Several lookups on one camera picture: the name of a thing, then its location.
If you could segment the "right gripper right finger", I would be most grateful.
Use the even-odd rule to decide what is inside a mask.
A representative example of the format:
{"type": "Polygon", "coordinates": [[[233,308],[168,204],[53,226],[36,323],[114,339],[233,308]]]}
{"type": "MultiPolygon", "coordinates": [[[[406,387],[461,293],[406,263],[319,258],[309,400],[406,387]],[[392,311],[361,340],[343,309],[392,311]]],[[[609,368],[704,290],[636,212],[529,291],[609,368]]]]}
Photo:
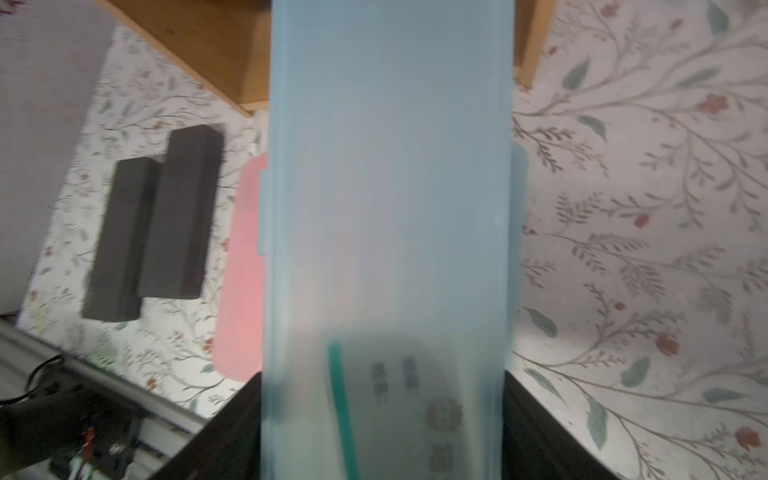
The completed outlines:
{"type": "Polygon", "coordinates": [[[615,480],[510,373],[503,390],[502,477],[615,480]]]}

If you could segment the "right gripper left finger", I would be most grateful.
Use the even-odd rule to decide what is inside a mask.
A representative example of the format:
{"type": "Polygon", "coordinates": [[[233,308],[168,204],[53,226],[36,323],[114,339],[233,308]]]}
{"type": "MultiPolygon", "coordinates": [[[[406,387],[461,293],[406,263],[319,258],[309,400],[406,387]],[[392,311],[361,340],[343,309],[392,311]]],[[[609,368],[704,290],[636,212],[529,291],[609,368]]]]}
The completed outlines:
{"type": "Polygon", "coordinates": [[[259,479],[262,374],[252,377],[154,479],[259,479]]]}

